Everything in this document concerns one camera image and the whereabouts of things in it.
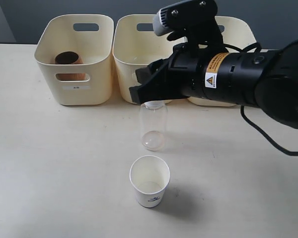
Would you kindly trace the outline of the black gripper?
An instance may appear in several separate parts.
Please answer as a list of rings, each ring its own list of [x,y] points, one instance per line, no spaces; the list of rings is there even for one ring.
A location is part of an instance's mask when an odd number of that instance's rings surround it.
[[[244,49],[232,45],[191,48],[187,43],[174,46],[168,59],[159,59],[136,69],[138,86],[129,88],[135,104],[189,97],[222,103],[255,106],[253,90],[262,74],[253,65],[261,45]]]

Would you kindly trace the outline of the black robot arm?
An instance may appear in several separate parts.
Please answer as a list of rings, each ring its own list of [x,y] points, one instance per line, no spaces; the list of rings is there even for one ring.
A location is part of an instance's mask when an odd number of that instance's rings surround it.
[[[167,59],[136,70],[129,89],[136,104],[203,98],[260,108],[298,129],[298,41],[281,50],[230,53],[225,45],[176,45]]]

